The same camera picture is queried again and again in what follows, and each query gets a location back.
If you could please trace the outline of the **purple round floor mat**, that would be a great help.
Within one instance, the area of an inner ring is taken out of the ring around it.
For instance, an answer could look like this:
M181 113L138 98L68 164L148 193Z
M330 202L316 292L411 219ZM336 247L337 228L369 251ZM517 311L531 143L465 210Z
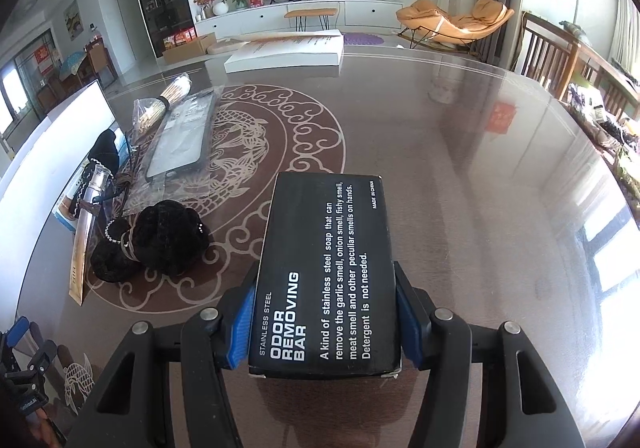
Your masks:
M384 43L384 39L376 34L364 34L363 32L344 32L346 45L378 46Z

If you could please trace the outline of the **gold HIH tube box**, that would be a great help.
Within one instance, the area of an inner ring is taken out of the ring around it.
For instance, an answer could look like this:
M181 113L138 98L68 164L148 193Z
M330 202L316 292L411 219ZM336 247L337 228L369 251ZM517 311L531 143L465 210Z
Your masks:
M88 242L94 220L100 213L100 206L93 201L79 202L79 215L76 223L72 258L70 259L70 283L68 294L78 304L84 301L84 282Z

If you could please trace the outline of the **clear perfume bottle gold cap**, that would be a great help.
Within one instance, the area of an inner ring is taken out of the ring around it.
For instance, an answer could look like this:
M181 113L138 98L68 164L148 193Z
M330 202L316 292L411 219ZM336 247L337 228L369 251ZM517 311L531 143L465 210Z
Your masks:
M98 216L105 200L107 185L112 177L112 172L96 163L89 179L85 193L80 199L79 208L94 216Z

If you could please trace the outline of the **cardboard box on floor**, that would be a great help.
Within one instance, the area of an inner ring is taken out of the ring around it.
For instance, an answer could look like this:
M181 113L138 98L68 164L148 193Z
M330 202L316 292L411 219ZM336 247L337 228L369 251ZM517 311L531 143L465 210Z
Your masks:
M169 48L163 52L163 59L166 64L176 64L183 60L200 57L205 55L209 46L214 45L216 42L215 34L205 34L205 36L196 37L189 42Z

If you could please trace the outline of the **packaged phone case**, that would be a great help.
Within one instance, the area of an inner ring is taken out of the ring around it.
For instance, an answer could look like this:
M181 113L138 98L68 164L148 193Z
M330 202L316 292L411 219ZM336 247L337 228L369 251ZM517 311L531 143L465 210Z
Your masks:
M205 197L213 179L210 154L221 94L215 86L187 96L140 138L122 214L137 214L166 199L185 205Z

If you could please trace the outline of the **wooden dining chair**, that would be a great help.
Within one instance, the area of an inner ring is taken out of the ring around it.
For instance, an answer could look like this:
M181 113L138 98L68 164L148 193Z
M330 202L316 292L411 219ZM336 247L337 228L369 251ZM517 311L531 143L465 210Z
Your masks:
M617 120L639 120L639 88L589 45L561 26L524 12L510 69L533 79L559 101L568 85L585 80L599 90L605 109Z

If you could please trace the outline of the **bagged bundle of sticks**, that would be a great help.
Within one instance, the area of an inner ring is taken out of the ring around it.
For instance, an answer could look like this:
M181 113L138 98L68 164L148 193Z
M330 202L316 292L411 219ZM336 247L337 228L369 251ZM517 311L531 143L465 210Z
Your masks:
M169 83L160 95L153 98L141 98L134 101L132 111L132 130L143 135L152 130L176 105L182 102L191 91L191 78L186 73L178 75Z

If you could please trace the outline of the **red flower vase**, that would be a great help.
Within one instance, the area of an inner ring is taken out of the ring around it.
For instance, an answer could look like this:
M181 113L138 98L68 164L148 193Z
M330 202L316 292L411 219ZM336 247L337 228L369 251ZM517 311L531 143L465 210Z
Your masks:
M201 18L209 18L214 16L214 5L216 0L192 0L192 2L200 10Z

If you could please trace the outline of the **black velvet scrunchie bow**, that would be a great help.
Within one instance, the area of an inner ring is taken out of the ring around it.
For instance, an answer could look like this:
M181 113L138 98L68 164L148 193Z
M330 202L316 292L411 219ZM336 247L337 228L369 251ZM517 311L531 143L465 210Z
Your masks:
M108 222L90 265L106 283L124 283L145 269L177 276L191 269L209 244L209 230L196 211L162 200L132 223L123 217Z

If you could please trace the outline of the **black embroidered velvet pouch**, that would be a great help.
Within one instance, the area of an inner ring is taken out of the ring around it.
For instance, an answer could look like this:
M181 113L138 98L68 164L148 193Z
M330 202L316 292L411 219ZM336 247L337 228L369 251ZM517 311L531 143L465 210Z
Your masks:
M102 165L111 179L107 182L104 197L107 200L116 196L115 175L119 169L119 154L116 148L116 134L112 129L104 130L94 142L88 153L88 163L82 170L80 185L77 190L77 199L80 200L85 196L85 192L91 181L93 171L97 165Z

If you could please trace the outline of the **black odor removing bar box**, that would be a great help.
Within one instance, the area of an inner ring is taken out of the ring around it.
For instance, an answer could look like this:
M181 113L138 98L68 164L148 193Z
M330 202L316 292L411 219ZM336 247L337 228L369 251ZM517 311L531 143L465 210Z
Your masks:
M258 263L248 371L329 380L400 369L382 179L279 174Z

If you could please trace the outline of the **white tv cabinet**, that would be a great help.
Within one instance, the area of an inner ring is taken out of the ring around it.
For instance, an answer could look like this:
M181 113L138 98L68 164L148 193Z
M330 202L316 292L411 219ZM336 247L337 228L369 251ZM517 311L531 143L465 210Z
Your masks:
M195 23L199 37L230 38L278 31L341 29L393 34L400 30L396 12L404 5L382 0L318 0L242 8Z

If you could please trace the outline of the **orange lounge chair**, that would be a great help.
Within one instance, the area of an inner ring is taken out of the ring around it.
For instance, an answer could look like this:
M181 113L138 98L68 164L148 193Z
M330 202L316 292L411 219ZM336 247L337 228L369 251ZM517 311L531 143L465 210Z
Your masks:
M485 39L505 25L514 15L496 0L477 0L469 14L450 15L431 0L417 0L396 12L401 26L399 37L409 34L410 45L462 46Z

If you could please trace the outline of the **wooden bench stool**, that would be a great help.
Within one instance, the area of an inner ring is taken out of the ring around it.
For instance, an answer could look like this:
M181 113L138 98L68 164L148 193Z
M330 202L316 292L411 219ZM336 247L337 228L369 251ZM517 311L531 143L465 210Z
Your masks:
M321 30L330 29L330 19L337 16L336 8L310 8L309 10L293 10L287 12L285 19L293 19L296 31L306 31L308 19L318 19Z

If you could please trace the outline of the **blue white ointment box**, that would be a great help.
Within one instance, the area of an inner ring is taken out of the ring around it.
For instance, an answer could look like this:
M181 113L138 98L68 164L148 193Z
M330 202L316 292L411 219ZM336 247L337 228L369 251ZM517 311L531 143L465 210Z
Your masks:
M119 127L110 127L110 129L116 134L115 144L119 154L119 171L129 159L129 145L126 135L122 133ZM66 184L52 210L52 214L70 231L76 231L76 223L79 215L79 200L77 199L76 193L80 185L82 170L84 170L87 163L88 155L85 156L80 166Z

